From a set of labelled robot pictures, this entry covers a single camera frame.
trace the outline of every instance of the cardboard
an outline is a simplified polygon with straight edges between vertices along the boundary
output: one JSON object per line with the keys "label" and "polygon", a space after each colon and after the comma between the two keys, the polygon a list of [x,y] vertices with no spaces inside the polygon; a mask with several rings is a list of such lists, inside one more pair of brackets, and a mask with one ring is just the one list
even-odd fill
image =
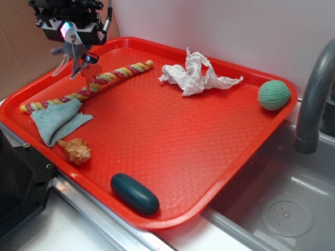
{"label": "cardboard", "polygon": [[[106,19],[108,0],[102,0],[100,11]],[[52,55],[50,50],[62,43],[50,41],[41,28],[28,0],[1,1],[0,8],[0,100],[55,69],[63,55]],[[119,37],[113,14],[108,39]]]}

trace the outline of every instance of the braided rope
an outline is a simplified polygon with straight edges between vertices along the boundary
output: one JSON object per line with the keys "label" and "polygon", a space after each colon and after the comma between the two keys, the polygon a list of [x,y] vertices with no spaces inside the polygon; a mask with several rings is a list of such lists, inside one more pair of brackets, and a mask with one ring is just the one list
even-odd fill
{"label": "braided rope", "polygon": [[[136,63],[115,69],[112,72],[106,72],[102,75],[98,75],[95,80],[90,83],[90,93],[95,93],[101,89],[104,85],[113,82],[118,79],[132,77],[134,75],[143,73],[153,67],[153,62],[148,60],[146,62]],[[32,113],[34,111],[45,110],[49,105],[60,105],[69,102],[72,99],[79,99],[80,102],[88,99],[89,94],[86,92],[86,87],[81,90],[65,97],[55,98],[53,100],[47,100],[42,102],[32,102],[29,104],[21,105],[20,110],[22,112]]]}

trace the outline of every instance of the tray rim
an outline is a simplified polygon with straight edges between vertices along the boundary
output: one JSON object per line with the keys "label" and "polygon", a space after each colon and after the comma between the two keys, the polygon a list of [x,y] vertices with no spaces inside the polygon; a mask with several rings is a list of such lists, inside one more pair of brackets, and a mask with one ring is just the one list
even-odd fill
{"label": "tray rim", "polygon": [[[118,48],[132,48],[132,49],[138,49],[140,51],[149,52],[152,53],[152,50],[150,50],[151,47],[155,47],[159,54],[159,56],[166,55],[167,58],[171,58],[174,61],[181,61],[184,62],[186,58],[186,51],[177,49],[174,47],[170,47],[167,45],[159,44],[156,42],[135,38],[135,37],[122,37],[122,38],[116,38],[108,40],[107,43],[104,45],[105,47],[108,47],[108,51],[112,49],[118,49]],[[92,52],[99,54],[101,52],[104,52],[106,49],[103,47],[95,47],[93,48]],[[180,215],[177,215],[173,218],[165,219],[165,220],[155,220],[154,218],[144,218],[140,215],[132,215],[131,217],[126,218],[126,220],[137,226],[141,227],[147,230],[158,230],[158,229],[167,229],[174,226],[177,226],[179,224],[182,224],[193,217],[199,215],[202,210],[211,202],[211,200],[214,198],[214,196],[220,192],[220,190],[226,185],[229,180],[234,176],[235,173],[237,173],[243,165],[248,161],[250,156],[252,156],[259,148],[260,146],[267,140],[267,138],[280,126],[280,124],[286,119],[286,117],[290,114],[290,112],[294,109],[296,106],[297,100],[298,100],[298,94],[294,87],[294,85],[289,82],[288,80],[264,73],[258,70],[254,70],[248,67],[244,67],[241,65],[225,62],[223,60],[207,57],[214,69],[220,68],[220,67],[229,67],[231,69],[235,69],[237,72],[243,72],[245,75],[245,72],[248,72],[248,74],[251,74],[254,77],[262,77],[262,78],[268,78],[269,80],[275,79],[283,81],[287,84],[288,88],[291,91],[291,96],[289,99],[288,104],[277,114],[277,116],[266,126],[266,128],[260,133],[260,135],[247,147],[247,149],[238,157],[237,160],[235,160],[232,165],[221,174],[221,176],[218,178],[218,181],[215,182],[189,210],[181,213]],[[65,76],[69,75],[71,72],[72,67],[72,61],[68,64],[66,69],[59,74],[57,77],[53,77],[53,81],[50,82],[50,84],[42,84],[43,81],[46,79],[51,78],[52,71],[45,74],[44,76],[38,78],[37,80],[31,82],[30,84],[26,85],[25,87],[19,89],[18,91],[11,94],[8,98],[4,100],[2,105],[0,106],[0,121],[10,128],[14,133],[16,133],[20,138],[22,138],[24,141],[29,142],[32,146],[34,146],[39,152],[41,152],[44,156],[53,156],[52,150],[47,148],[45,145],[40,143],[37,139],[35,139],[33,136],[25,133],[25,131],[18,126],[15,122],[10,120],[10,111],[6,110],[7,107],[15,107],[18,108],[18,105],[21,104],[23,101],[27,100],[31,97],[31,95],[26,95],[25,93],[31,89],[34,89],[34,93],[39,93],[41,90],[45,89],[46,87],[52,85],[54,82],[57,82],[58,80],[64,78]],[[86,182],[87,180],[85,177],[76,176],[76,168],[72,167],[70,168],[69,172],[62,172],[62,168],[59,168],[59,166],[62,165],[69,165],[68,163],[65,163],[63,160],[59,158],[53,158],[51,161],[54,162],[55,166],[60,169],[60,172],[63,173],[66,177],[73,180],[76,184],[79,182],[78,185],[80,185],[81,182]],[[94,196],[103,204],[105,204],[108,208],[113,210],[112,208],[115,207],[115,204],[118,206],[118,210],[115,212],[119,214],[123,219],[125,218],[125,214],[129,214],[129,209],[125,208],[123,204],[121,204],[118,200],[111,200],[110,197],[107,197],[106,191],[101,191],[101,188],[96,185],[94,182],[90,181],[88,184],[89,188],[82,187],[87,192],[91,193],[91,190],[93,189],[96,193]]]}

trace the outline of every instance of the red tray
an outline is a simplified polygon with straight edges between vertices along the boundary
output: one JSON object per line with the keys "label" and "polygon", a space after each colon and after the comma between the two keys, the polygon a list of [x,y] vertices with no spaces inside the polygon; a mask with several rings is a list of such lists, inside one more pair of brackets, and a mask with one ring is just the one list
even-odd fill
{"label": "red tray", "polygon": [[[103,72],[152,60],[140,75],[108,84],[84,101],[81,112],[94,119],[64,140],[83,138],[92,157],[79,167],[57,145],[43,143],[21,104],[62,97],[85,86],[70,80],[72,64],[57,77],[51,73],[8,97],[0,120],[30,143],[58,170],[129,223],[164,229],[198,215],[295,107],[297,93],[277,76],[208,58],[218,76],[244,81],[228,90],[211,89],[182,97],[177,85],[161,83],[163,65],[185,65],[186,51],[137,38],[120,38],[96,47]],[[260,86],[282,80],[291,90],[281,111],[266,111],[257,100]],[[110,188],[116,173],[126,173],[152,190],[160,211],[144,217],[125,206]]]}

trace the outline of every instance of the dark green soap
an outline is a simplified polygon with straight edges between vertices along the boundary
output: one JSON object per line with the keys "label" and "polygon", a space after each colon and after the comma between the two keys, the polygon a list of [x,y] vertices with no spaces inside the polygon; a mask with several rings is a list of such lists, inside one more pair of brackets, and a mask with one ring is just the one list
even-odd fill
{"label": "dark green soap", "polygon": [[115,174],[110,180],[110,186],[117,196],[133,210],[146,215],[158,212],[159,200],[156,195],[129,175]]}

